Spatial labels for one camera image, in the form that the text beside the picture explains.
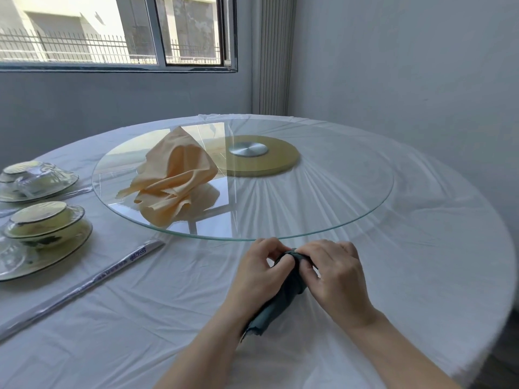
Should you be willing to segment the person's right hand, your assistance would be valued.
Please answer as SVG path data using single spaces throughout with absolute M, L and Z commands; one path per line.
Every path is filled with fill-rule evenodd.
M 312 294 L 342 330 L 365 325 L 381 313 L 368 297 L 359 254 L 351 242 L 311 241 L 296 253 L 311 260 L 323 282 L 322 294 Z

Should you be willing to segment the person's left hand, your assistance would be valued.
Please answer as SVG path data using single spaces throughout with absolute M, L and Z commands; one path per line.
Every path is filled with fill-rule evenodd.
M 242 257 L 236 275 L 222 305 L 222 310 L 242 324 L 246 324 L 263 305 L 280 290 L 288 275 L 261 273 L 261 258 L 278 258 L 289 250 L 275 237 L 258 239 Z M 291 271 L 295 260 L 291 256 Z

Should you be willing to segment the dark teal cloth napkin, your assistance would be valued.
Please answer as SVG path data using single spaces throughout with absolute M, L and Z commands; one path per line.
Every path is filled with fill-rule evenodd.
M 301 278 L 299 266 L 302 260 L 309 262 L 311 260 L 305 255 L 296 253 L 295 250 L 289 249 L 286 252 L 287 255 L 291 255 L 295 260 L 294 269 L 283 282 L 277 294 L 267 301 L 248 321 L 240 342 L 249 336 L 262 336 L 270 324 L 290 306 L 296 296 L 302 294 L 307 289 L 305 282 Z

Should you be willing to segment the person's right forearm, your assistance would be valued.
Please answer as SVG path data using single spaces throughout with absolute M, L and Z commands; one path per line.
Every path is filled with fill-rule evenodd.
M 387 389 L 462 389 L 381 313 L 347 333 Z

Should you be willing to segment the person's left forearm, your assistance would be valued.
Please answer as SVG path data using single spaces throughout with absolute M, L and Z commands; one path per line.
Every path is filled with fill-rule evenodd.
M 225 301 L 153 389 L 223 389 L 243 330 L 255 314 L 242 302 Z

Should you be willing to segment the round glass turntable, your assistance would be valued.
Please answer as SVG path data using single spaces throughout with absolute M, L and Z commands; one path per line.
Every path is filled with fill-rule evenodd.
M 261 135 L 282 139 L 300 153 L 290 170 L 266 177 L 217 176 L 192 194 L 167 227 L 149 223 L 134 203 L 137 193 L 116 198 L 137 176 L 146 154 L 181 126 L 205 150 L 208 139 Z M 389 198 L 394 172 L 360 137 L 321 122 L 258 115 L 200 115 L 141 133 L 119 143 L 97 163 L 92 186 L 115 214 L 167 234 L 202 240 L 252 241 L 308 236 L 342 227 L 373 213 Z

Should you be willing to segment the yellow round turntable base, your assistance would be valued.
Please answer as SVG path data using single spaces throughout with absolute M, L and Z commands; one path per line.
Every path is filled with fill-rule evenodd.
M 237 142 L 259 142 L 269 148 L 269 152 L 259 157 L 238 157 L 228 152 L 228 147 Z M 290 143 L 261 135 L 235 135 L 208 139 L 205 150 L 219 170 L 229 177 L 266 177 L 286 172 L 300 160 L 299 151 Z

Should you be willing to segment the silver metal turntable hub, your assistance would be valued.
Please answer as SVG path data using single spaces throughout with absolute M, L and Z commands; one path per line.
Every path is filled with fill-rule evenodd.
M 247 141 L 231 144 L 228 152 L 234 156 L 251 158 L 264 156 L 269 152 L 269 148 L 263 143 Z

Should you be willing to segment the white tablecloth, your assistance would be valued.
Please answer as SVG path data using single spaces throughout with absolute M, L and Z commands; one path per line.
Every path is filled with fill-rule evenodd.
M 89 185 L 99 160 L 119 143 L 195 117 L 129 125 L 62 145 L 37 160 L 71 170 Z M 502 219 L 463 176 L 410 146 L 349 126 L 291 118 L 360 137 L 390 165 L 395 185 L 366 217 L 283 243 L 294 248 L 316 239 L 353 242 L 374 306 L 448 375 L 469 386 L 515 298 L 516 254 Z M 165 246 L 0 344 L 0 389 L 151 389 L 216 313 L 254 240 L 202 240 L 145 228 L 112 212 L 95 192 L 69 202 L 85 209 L 92 235 L 56 265 L 0 283 L 0 324 L 150 239 Z

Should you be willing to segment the peach folded cloth napkin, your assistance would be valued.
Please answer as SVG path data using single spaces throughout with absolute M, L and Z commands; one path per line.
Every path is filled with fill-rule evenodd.
M 209 154 L 181 126 L 169 132 L 146 154 L 131 184 L 116 198 L 137 193 L 134 203 L 149 223 L 167 227 L 190 209 L 193 191 L 217 176 Z

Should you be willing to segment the wrapped chopsticks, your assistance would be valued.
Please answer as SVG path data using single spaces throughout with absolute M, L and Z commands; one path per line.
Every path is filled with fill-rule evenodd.
M 66 201 L 73 197 L 81 196 L 84 194 L 88 194 L 94 191 L 93 186 L 85 187 L 79 190 L 74 190 L 71 192 L 59 194 L 59 195 L 52 195 L 44 197 L 40 200 L 34 200 L 34 201 L 27 201 L 22 203 L 16 203 L 13 207 L 6 207 L 6 208 L 0 208 L 0 218 L 6 218 L 11 216 L 12 214 L 18 212 L 21 209 L 24 209 L 26 207 L 29 207 L 32 204 L 37 203 L 43 203 L 43 202 L 50 202 L 50 201 Z
M 42 320 L 46 316 L 52 314 L 56 310 L 62 308 L 64 305 L 86 293 L 91 288 L 100 285 L 103 281 L 106 281 L 116 273 L 127 268 L 132 263 L 142 259 L 147 255 L 150 255 L 152 252 L 155 252 L 163 246 L 165 246 L 165 242 L 159 239 L 146 241 L 135 251 L 124 256 L 119 261 L 114 262 L 107 268 L 104 268 L 99 273 L 89 277 L 84 281 L 81 281 L 77 285 L 68 288 L 61 294 L 43 301 L 28 311 L 19 314 L 12 320 L 0 324 L 0 344 L 35 324 L 36 322 Z

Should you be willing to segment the green-rimmed plate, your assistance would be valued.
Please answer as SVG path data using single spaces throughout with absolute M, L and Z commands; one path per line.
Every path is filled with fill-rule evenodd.
M 30 247 L 37 252 L 37 259 L 34 263 L 24 266 L 8 278 L 1 279 L 0 283 L 35 274 L 64 260 L 87 242 L 88 238 L 92 234 L 92 230 L 92 223 L 89 220 L 82 220 L 76 235 L 68 241 L 54 247 L 46 247 L 42 249 Z
M 27 201 L 34 201 L 34 200 L 40 200 L 47 196 L 52 196 L 57 193 L 63 192 L 64 190 L 68 189 L 69 187 L 73 186 L 79 181 L 79 176 L 74 172 L 68 172 L 68 180 L 62 185 L 57 187 L 54 190 L 50 190 L 48 192 L 43 193 L 42 195 L 36 196 L 36 197 L 26 197 L 19 193 L 16 193 L 13 191 L 13 185 L 9 186 L 0 186 L 0 202 L 1 203 L 22 203 Z

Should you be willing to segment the upturned green-rimmed bowl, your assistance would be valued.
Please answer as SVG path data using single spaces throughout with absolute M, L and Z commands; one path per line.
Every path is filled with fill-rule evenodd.
M 0 172 L 0 186 L 14 183 L 36 183 L 55 173 L 56 166 L 41 161 L 26 161 L 12 164 Z
M 4 237 L 33 249 L 59 246 L 80 234 L 90 233 L 91 229 L 84 208 L 62 201 L 28 206 L 0 227 Z

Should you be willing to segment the clear glass cup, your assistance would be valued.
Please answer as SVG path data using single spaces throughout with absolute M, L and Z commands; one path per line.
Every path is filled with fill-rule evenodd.
M 36 259 L 36 250 L 0 235 L 0 280 L 14 275 Z
M 36 183 L 14 183 L 13 191 L 26 197 L 36 197 L 62 186 L 68 180 L 69 173 L 56 167 L 55 173 L 37 180 Z

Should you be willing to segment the grey sliding window frame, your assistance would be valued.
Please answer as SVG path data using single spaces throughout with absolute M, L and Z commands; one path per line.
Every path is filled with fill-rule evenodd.
M 0 27 L 152 35 L 156 65 L 6 63 L 0 71 L 237 72 L 236 0 L 0 0 Z

